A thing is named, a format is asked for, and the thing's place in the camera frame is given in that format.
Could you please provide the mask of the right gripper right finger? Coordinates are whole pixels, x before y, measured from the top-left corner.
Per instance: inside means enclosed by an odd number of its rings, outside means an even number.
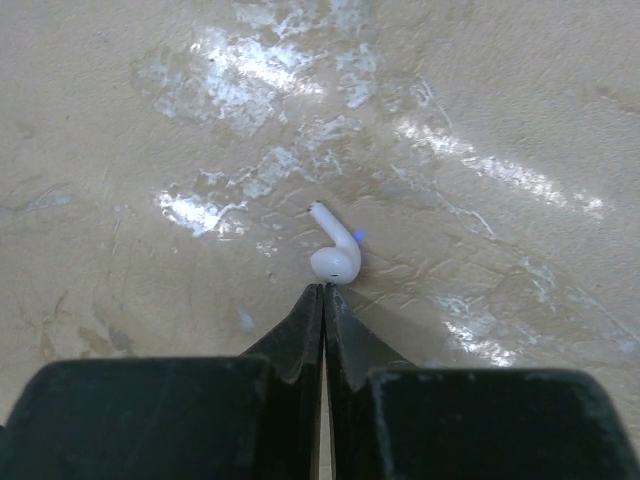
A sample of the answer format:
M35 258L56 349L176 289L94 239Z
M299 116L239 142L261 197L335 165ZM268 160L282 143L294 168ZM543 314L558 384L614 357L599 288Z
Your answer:
M635 479L639 460L590 375L421 368L324 293L337 479Z

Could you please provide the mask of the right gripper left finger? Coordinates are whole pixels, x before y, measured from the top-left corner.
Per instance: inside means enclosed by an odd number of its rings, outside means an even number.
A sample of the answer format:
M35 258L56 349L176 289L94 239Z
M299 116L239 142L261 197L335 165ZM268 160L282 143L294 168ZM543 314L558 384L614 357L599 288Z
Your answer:
M315 479L323 289L237 356L68 360L1 429L5 479Z

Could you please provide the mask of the white earbud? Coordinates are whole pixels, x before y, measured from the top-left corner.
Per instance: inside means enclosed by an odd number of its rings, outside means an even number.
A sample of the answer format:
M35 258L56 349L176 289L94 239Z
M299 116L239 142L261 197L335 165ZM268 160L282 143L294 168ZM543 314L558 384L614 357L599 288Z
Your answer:
M322 202L314 202L309 213L334 242L332 247L323 247L311 256L312 270L330 283L346 285L353 282L362 264L361 249L356 239Z

